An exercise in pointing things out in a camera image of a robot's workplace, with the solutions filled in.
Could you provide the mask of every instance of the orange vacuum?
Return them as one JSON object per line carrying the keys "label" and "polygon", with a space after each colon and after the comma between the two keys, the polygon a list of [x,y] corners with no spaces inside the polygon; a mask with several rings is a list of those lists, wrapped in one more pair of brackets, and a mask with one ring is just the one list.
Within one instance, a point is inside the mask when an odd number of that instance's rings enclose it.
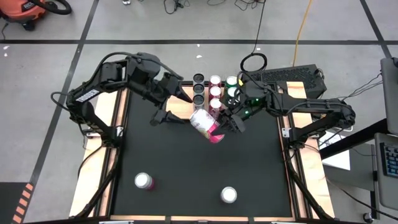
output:
{"label": "orange vacuum", "polygon": [[72,9],[66,0],[56,0],[65,6],[59,9],[52,1],[45,0],[0,0],[0,17],[8,22],[22,24],[25,30],[34,30],[35,21],[41,18],[46,11],[59,15],[67,15]]}

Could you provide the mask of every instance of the wooden frame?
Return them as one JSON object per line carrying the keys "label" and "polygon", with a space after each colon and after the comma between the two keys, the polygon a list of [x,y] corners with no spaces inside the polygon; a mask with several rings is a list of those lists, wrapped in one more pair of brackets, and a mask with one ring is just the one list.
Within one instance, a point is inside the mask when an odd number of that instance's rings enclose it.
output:
{"label": "wooden frame", "polygon": [[[287,82],[288,94],[296,98],[306,98],[305,90],[302,82]],[[192,87],[186,87],[185,91],[188,95],[193,95]],[[120,103],[118,108],[118,115],[116,117],[116,125],[122,125],[123,114],[124,114],[124,105],[127,97],[127,90],[124,90],[121,93]],[[110,125],[113,117],[113,108],[115,106],[116,101],[116,93],[103,93],[99,96],[98,102],[96,105],[95,112],[97,116],[99,116],[106,124]],[[189,118],[193,111],[193,107],[191,104],[185,103],[175,97],[171,97],[167,103],[167,110],[173,111],[174,114],[179,116],[180,118]],[[312,122],[311,115],[305,113],[294,113],[292,115],[294,125],[296,127],[302,127],[310,124]],[[289,119],[284,117],[283,119],[284,126],[286,128],[289,127]],[[96,149],[101,144],[101,140],[99,138],[89,139],[87,142],[88,149]],[[318,145],[316,140],[309,139],[307,143],[309,146],[313,146],[318,149]],[[85,153],[85,157],[92,153],[92,150],[87,150]],[[102,167],[104,165],[105,158],[105,148],[102,148],[96,155],[92,156],[86,164],[81,169],[81,174],[78,179],[78,183],[76,186],[76,192],[72,203],[72,208],[70,211],[70,216],[76,215],[80,212],[86,203],[90,200],[92,195],[95,193],[98,188],[100,182],[100,176]],[[112,167],[113,159],[116,150],[112,149],[109,163],[108,163],[108,172]],[[320,159],[320,155],[315,150],[310,149],[309,147],[305,147],[300,150],[303,171],[305,174],[305,182],[307,184],[308,190],[311,192],[315,200],[319,203],[319,205],[326,211],[327,214],[334,217],[333,207],[331,204],[329,190],[325,179],[325,173],[323,171],[322,160]],[[297,164],[294,160],[292,160],[294,168],[297,170]],[[106,188],[102,200],[101,207],[99,208],[99,215],[105,216],[106,209],[108,207],[108,199],[111,194],[110,185]],[[289,188],[290,197],[292,197],[292,189]],[[298,200],[298,212],[301,218],[308,218],[305,210],[305,202],[303,199],[303,195],[299,188],[295,186],[296,196]],[[317,218],[317,215],[312,210],[311,211],[314,218]],[[111,215],[112,220],[147,220],[147,221],[162,221],[165,220],[165,216],[145,216],[145,215]],[[197,221],[197,220],[208,220],[208,221],[234,221],[234,222],[248,222],[248,217],[180,217],[180,216],[171,216],[172,221]],[[255,222],[288,222],[294,221],[294,217],[254,217]]]}

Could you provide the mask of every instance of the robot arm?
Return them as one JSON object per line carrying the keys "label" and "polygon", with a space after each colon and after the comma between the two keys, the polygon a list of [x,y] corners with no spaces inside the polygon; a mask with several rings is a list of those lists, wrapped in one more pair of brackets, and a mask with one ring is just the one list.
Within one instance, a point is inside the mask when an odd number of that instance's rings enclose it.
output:
{"label": "robot arm", "polygon": [[[115,62],[104,62],[110,56],[117,54],[127,55],[127,57]],[[160,66],[165,67],[170,73],[164,73],[161,80],[155,80],[154,78],[160,72]],[[89,101],[100,93],[111,93],[128,88],[158,107],[150,121],[152,125],[155,126],[164,121],[183,123],[183,120],[165,111],[165,103],[172,95],[186,102],[192,102],[183,91],[180,80],[182,77],[162,64],[154,55],[125,52],[109,54],[99,63],[90,80],[68,93],[67,108],[70,119],[78,124],[87,124],[101,136],[105,146],[116,147],[121,139],[120,130],[117,127],[108,126],[97,117]]]}
{"label": "robot arm", "polygon": [[288,139],[290,147],[303,148],[310,136],[333,127],[348,128],[355,123],[353,109],[337,98],[329,100],[293,98],[286,93],[276,92],[266,83],[254,80],[244,83],[237,89],[235,95],[234,98],[223,99],[228,109],[220,112],[218,118],[220,126],[212,134],[243,132],[245,130],[243,121],[262,110],[275,117],[294,112],[326,114],[324,118],[305,127],[282,130],[282,135]]}

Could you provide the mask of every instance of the gray concrete floor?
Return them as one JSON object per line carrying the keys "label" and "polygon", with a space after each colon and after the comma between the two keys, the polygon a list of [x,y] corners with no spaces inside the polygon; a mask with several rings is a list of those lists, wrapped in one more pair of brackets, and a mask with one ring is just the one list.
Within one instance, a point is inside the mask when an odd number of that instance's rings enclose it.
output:
{"label": "gray concrete floor", "polygon": [[[83,29],[94,1],[99,1],[87,35]],[[69,16],[48,14],[36,30],[26,32],[18,24],[10,24],[0,41],[0,119],[7,129],[1,136],[1,182],[28,182],[32,175],[44,138],[53,118],[55,105],[50,93],[60,91],[65,79],[72,78],[73,88],[91,77],[97,63],[115,51],[149,52],[177,73],[191,79],[195,73],[206,77],[227,77],[239,71],[239,63],[253,48],[252,44],[234,44],[227,40],[256,37],[261,6],[240,11],[234,0],[219,6],[206,1],[190,0],[190,7],[173,15],[164,12],[162,1],[132,0],[124,6],[116,0],[69,0],[74,10]],[[366,1],[385,40],[398,40],[398,1]],[[295,40],[307,0],[268,0],[259,38],[262,40]],[[66,41],[56,44],[52,40]],[[84,40],[215,40],[219,44],[140,44],[139,42],[85,44]],[[296,65],[315,63],[325,72],[328,91],[324,98],[344,96],[365,84],[380,71],[385,54],[359,0],[316,0],[303,29],[302,40],[359,40],[356,44],[325,45],[313,42],[299,45]],[[36,43],[36,40],[49,40]],[[258,52],[268,57],[268,68],[292,65],[294,45],[260,44]],[[79,47],[77,67],[71,62]],[[388,45],[393,56],[398,46]],[[257,68],[255,59],[248,68]],[[378,86],[356,98],[347,100],[357,113],[354,132],[385,117],[382,87]],[[83,157],[81,135],[77,126],[61,113],[53,132],[49,151],[25,218],[26,222],[67,218],[76,186],[76,172]],[[369,192],[340,185],[360,200],[369,203]],[[361,214],[369,210],[342,192],[329,186],[338,218],[361,222]],[[397,211],[383,208],[398,216]],[[380,223],[393,223],[382,217]]]}

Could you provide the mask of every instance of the white paper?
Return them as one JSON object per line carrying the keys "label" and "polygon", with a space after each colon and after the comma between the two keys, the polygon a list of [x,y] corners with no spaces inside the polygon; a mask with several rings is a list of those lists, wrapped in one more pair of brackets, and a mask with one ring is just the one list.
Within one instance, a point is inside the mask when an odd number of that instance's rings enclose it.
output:
{"label": "white paper", "polygon": [[[319,144],[326,141],[328,138],[332,137],[332,135],[334,135],[334,133],[327,131],[326,134],[322,138],[319,139]],[[344,136],[339,136],[337,134],[335,137],[331,138],[328,142],[324,143],[320,147],[320,150],[322,150],[324,147],[327,147],[330,144],[340,141],[343,138],[344,138]],[[322,160],[322,163],[324,165],[333,166],[333,167],[337,167],[340,169],[345,169],[345,170],[351,169],[350,164],[349,164],[349,151],[348,150],[341,152],[337,155],[334,155],[332,157],[329,157],[327,159],[324,159],[324,160]]]}

